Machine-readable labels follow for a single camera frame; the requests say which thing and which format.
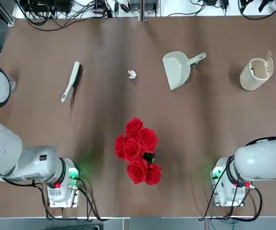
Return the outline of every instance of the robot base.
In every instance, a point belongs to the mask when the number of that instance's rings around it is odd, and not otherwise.
[[[67,201],[55,202],[50,199],[50,207],[78,207],[79,194],[78,190],[72,190],[71,197]]]
[[[219,177],[222,175],[226,167],[226,160],[227,158],[220,158],[217,162],[216,167],[212,171],[210,171],[212,189],[214,189],[215,185],[219,180]],[[214,197],[215,206],[217,207],[231,207],[232,205],[234,207],[244,206],[244,202],[242,203],[242,201],[245,196],[245,187],[237,188],[237,194],[235,196],[235,200],[233,203],[235,191],[236,191],[236,186],[229,181],[226,172],[224,172],[214,192],[213,197]]]
[[[63,158],[66,164],[65,178],[59,187],[47,186],[47,195],[50,207],[77,207],[79,203],[78,181],[74,178],[79,176],[72,160]]]

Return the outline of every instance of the metal frame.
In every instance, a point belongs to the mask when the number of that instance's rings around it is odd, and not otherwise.
[[[146,21],[147,17],[145,15],[145,0],[140,0],[140,17],[139,21]]]
[[[5,9],[5,7],[3,7],[3,5],[1,3],[0,3],[0,12],[4,16],[4,18],[6,19],[6,21],[8,22],[8,27],[13,27],[15,19],[13,18],[13,16],[11,15],[11,13],[9,13]]]

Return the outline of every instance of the beige cup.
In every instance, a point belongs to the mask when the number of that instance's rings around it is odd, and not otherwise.
[[[267,61],[262,58],[253,58],[240,74],[240,84],[247,91],[256,90],[273,74],[273,60],[270,51]]]

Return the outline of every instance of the bouquet of roses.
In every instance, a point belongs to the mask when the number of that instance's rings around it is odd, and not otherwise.
[[[161,168],[154,164],[157,136],[150,128],[145,128],[140,119],[134,118],[115,141],[115,154],[128,161],[127,173],[134,184],[146,182],[157,184],[161,178]]]

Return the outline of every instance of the dustpan handle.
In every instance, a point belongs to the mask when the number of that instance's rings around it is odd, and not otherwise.
[[[204,58],[206,58],[206,53],[199,54],[191,59],[188,59],[188,64],[195,66],[200,60],[203,60]]]

